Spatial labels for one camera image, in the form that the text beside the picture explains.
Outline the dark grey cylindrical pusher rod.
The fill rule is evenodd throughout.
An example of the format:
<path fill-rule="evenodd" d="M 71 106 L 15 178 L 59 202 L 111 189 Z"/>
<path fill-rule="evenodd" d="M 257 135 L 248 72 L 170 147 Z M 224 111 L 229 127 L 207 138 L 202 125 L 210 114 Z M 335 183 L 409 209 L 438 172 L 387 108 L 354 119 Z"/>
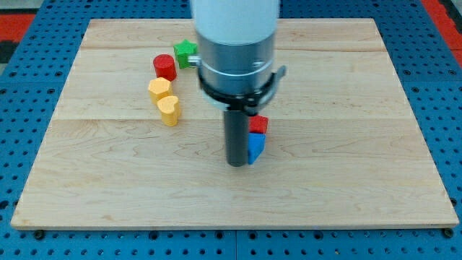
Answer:
<path fill-rule="evenodd" d="M 227 163 L 240 167 L 248 163 L 248 117 L 241 111 L 224 112 Z"/>

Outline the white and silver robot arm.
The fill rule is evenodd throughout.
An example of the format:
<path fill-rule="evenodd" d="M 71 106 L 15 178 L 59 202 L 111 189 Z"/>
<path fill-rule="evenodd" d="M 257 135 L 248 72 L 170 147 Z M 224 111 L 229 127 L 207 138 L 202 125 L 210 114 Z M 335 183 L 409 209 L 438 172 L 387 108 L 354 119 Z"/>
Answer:
<path fill-rule="evenodd" d="M 222 110 L 227 163 L 248 164 L 249 118 L 275 96 L 285 67 L 273 71 L 279 0 L 191 0 L 199 54 L 190 57 L 200 88 Z"/>

